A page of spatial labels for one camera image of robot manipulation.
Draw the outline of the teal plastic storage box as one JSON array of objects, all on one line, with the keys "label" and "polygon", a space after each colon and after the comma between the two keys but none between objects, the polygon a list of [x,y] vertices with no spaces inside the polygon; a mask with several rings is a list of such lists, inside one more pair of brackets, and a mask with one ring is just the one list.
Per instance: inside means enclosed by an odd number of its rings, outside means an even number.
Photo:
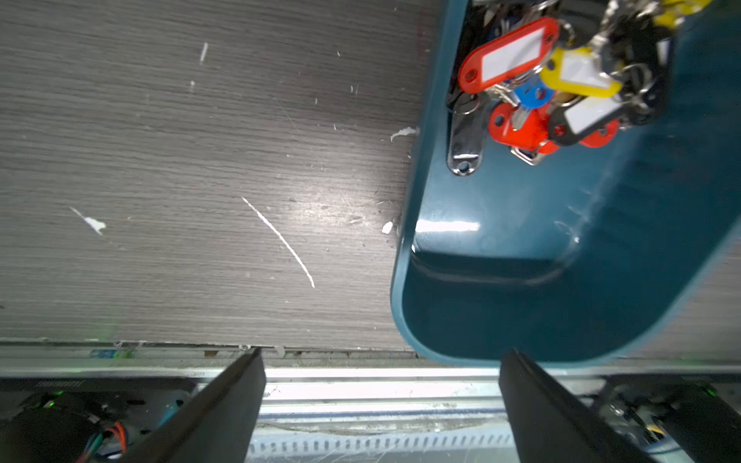
[{"label": "teal plastic storage box", "polygon": [[740,232],[740,5],[681,33],[669,111],[606,147],[530,167],[488,141],[448,167],[447,96],[469,11],[444,10],[413,149],[390,304],[437,362],[496,366],[518,349],[573,368],[663,328]]}]

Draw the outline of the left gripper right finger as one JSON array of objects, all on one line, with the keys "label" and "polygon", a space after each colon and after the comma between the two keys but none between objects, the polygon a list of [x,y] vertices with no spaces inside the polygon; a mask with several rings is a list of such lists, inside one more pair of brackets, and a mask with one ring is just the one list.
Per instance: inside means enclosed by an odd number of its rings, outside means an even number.
[{"label": "left gripper right finger", "polygon": [[517,350],[501,362],[499,387],[521,462],[650,462]]}]

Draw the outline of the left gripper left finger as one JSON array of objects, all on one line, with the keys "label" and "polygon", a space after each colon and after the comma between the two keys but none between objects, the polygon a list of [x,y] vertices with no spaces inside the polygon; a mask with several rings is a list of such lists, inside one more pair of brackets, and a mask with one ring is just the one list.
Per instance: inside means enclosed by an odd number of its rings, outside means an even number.
[{"label": "left gripper left finger", "polygon": [[266,389],[262,351],[244,354],[123,462],[243,462]]}]

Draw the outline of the red tag key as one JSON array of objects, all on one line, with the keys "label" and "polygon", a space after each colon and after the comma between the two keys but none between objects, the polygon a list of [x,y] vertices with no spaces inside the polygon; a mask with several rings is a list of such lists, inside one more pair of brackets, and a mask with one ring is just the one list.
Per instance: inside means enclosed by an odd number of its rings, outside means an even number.
[{"label": "red tag key", "polygon": [[459,88],[478,94],[534,69],[553,50],[559,36],[559,21],[542,17],[476,48],[459,68]]}]

